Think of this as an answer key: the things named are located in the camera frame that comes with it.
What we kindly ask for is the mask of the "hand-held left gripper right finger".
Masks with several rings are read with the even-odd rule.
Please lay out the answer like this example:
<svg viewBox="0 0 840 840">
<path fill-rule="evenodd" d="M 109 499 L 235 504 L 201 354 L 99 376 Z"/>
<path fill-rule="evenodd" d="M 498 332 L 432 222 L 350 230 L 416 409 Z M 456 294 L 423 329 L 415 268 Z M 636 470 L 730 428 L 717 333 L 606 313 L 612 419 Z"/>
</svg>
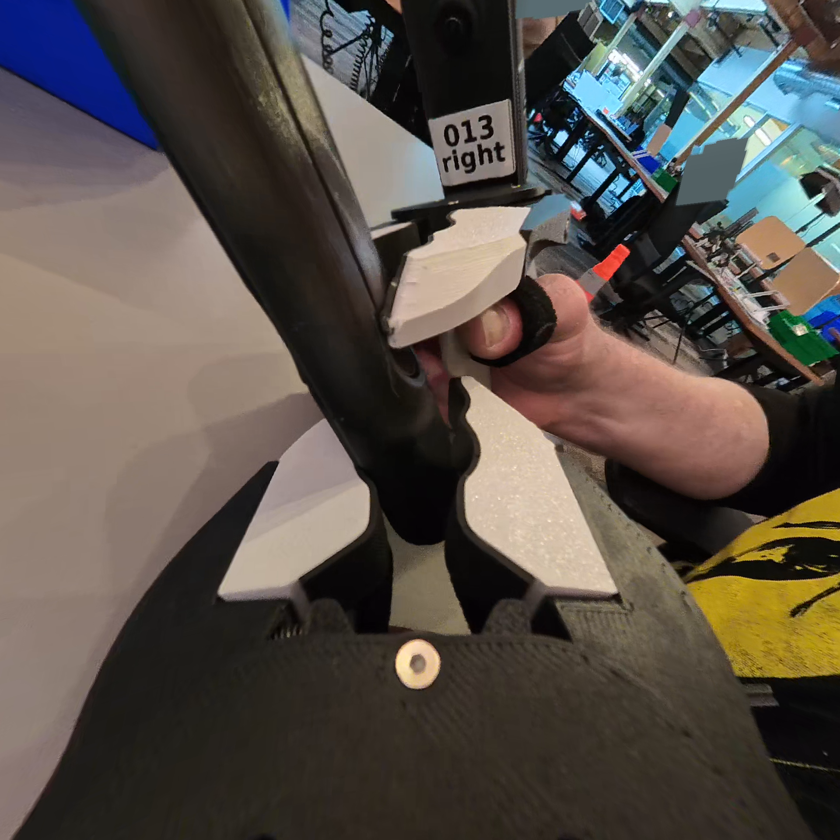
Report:
<svg viewBox="0 0 840 840">
<path fill-rule="evenodd" d="M 564 634 L 548 617 L 558 600 L 621 598 L 555 444 L 474 377 L 449 383 L 457 478 L 445 563 L 473 634 L 501 602 L 518 602 L 537 632 Z"/>
</svg>

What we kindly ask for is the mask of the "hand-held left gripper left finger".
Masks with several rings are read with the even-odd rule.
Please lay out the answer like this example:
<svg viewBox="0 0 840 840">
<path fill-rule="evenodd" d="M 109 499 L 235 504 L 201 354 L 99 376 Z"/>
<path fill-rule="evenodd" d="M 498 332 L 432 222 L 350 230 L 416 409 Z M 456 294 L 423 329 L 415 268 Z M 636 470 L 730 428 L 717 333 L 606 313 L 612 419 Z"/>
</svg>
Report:
<svg viewBox="0 0 840 840">
<path fill-rule="evenodd" d="M 378 634 L 391 617 L 392 576 L 376 490 L 321 420 L 279 458 L 217 594 L 288 602 L 301 621 L 333 600 L 356 631 Z"/>
</svg>

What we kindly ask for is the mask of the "black remote control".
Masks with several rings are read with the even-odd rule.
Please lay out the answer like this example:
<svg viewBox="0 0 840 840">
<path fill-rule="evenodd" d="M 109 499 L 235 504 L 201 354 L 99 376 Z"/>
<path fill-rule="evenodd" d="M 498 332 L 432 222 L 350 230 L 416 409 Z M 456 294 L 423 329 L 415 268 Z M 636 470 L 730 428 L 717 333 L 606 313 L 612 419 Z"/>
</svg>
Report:
<svg viewBox="0 0 840 840">
<path fill-rule="evenodd" d="M 450 433 L 276 2 L 76 2 L 394 530 L 443 541 Z"/>
</svg>

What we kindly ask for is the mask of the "blue plastic bin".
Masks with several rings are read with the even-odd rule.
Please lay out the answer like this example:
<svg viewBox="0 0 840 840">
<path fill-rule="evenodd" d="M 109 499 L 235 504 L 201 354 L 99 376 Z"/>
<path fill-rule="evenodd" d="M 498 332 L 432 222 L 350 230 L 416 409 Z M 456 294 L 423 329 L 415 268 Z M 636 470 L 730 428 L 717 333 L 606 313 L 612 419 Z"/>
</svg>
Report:
<svg viewBox="0 0 840 840">
<path fill-rule="evenodd" d="M 154 133 L 71 1 L 2 1 L 1 67 L 153 149 Z"/>
</svg>

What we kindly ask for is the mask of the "grey desk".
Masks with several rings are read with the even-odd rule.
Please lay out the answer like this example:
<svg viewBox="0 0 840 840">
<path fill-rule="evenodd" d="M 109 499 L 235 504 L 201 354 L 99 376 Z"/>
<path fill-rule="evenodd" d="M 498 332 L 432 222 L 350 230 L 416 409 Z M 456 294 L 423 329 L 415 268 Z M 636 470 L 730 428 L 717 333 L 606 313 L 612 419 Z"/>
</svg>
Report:
<svg viewBox="0 0 840 840">
<path fill-rule="evenodd" d="M 1 834 L 186 542 L 322 413 L 162 153 L 2 71 Z"/>
</svg>

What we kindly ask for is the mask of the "person's right hand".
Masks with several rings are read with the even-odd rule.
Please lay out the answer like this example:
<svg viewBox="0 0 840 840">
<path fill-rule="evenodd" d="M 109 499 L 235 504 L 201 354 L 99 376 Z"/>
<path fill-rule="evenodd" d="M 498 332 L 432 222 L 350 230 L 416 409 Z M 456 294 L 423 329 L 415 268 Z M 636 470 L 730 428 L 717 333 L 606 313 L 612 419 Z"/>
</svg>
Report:
<svg viewBox="0 0 840 840">
<path fill-rule="evenodd" d="M 543 431 L 585 445 L 594 406 L 603 397 L 609 354 L 626 346 L 596 324 L 575 280 L 544 275 L 538 284 L 556 315 L 553 333 L 512 364 L 490 366 L 490 389 Z M 522 335 L 522 314 L 511 296 L 456 330 L 461 345 L 483 364 L 519 349 Z"/>
</svg>

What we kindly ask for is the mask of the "orange traffic cone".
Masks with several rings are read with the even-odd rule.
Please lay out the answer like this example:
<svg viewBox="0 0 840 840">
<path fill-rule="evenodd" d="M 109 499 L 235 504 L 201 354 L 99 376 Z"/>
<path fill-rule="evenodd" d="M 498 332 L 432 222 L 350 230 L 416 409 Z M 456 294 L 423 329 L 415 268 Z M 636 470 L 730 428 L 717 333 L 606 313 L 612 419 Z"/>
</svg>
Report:
<svg viewBox="0 0 840 840">
<path fill-rule="evenodd" d="M 587 303 L 592 303 L 606 284 L 614 277 L 618 269 L 630 254 L 630 248 L 624 245 L 616 246 L 602 261 L 588 269 L 576 280 L 583 290 Z"/>
</svg>

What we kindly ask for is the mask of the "yellow black patterned pants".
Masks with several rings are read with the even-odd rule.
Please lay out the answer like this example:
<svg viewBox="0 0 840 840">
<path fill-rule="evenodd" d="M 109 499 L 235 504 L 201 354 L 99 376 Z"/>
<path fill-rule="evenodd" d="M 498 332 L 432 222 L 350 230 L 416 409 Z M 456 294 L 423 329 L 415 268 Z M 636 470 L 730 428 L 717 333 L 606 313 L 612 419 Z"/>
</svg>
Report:
<svg viewBox="0 0 840 840">
<path fill-rule="evenodd" d="M 803 818 L 839 838 L 839 491 L 753 525 L 684 582 Z"/>
</svg>

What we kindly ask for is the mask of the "row of work tables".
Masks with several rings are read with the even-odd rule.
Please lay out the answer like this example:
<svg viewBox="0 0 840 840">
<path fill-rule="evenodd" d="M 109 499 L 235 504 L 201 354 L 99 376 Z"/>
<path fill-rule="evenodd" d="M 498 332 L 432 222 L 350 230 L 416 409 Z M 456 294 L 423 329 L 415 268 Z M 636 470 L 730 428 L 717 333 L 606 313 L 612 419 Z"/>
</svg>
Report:
<svg viewBox="0 0 840 840">
<path fill-rule="evenodd" d="M 643 201 L 632 213 L 617 219 L 600 238 L 593 240 L 591 252 L 607 256 L 617 245 L 627 245 L 630 255 L 613 276 L 614 292 L 621 299 L 607 314 L 609 323 L 620 332 L 635 329 L 646 317 L 657 312 L 662 319 L 676 323 L 692 339 L 700 339 L 700 327 L 710 331 L 735 322 L 749 350 L 741 356 L 727 356 L 716 377 L 731 382 L 751 382 L 789 392 L 800 385 L 823 386 L 824 379 L 797 360 L 754 317 L 746 297 L 734 296 L 724 276 L 706 259 L 700 241 L 691 235 L 695 218 L 683 222 L 688 205 L 676 204 L 670 193 L 656 183 L 618 139 L 606 118 L 578 99 L 577 87 L 562 85 L 565 97 L 581 111 L 565 145 L 572 148 L 576 137 L 590 128 L 598 136 L 598 148 L 606 146 L 619 156 L 645 186 Z"/>
</svg>

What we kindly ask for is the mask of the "brown cardboard panel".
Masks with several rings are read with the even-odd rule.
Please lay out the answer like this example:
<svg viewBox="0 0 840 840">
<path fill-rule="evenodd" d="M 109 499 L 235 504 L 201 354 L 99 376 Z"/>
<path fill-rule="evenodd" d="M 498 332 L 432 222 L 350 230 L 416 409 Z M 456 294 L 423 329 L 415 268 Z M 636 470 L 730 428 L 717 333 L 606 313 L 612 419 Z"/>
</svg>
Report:
<svg viewBox="0 0 840 840">
<path fill-rule="evenodd" d="M 777 216 L 752 224 L 735 239 L 752 262 L 763 271 L 775 270 L 805 249 L 805 241 Z"/>
<path fill-rule="evenodd" d="M 817 303 L 838 293 L 839 272 L 813 248 L 805 248 L 770 281 L 788 311 L 805 315 Z"/>
</svg>

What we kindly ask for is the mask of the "green plastic crate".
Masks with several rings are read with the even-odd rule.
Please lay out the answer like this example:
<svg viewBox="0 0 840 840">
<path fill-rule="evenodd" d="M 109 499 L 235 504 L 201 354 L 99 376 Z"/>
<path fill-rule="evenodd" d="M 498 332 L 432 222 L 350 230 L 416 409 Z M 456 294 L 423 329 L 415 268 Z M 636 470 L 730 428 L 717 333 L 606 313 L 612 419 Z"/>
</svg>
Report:
<svg viewBox="0 0 840 840">
<path fill-rule="evenodd" d="M 775 311 L 769 315 L 766 324 L 773 339 L 804 366 L 812 367 L 838 356 L 838 349 L 808 321 L 788 310 Z"/>
</svg>

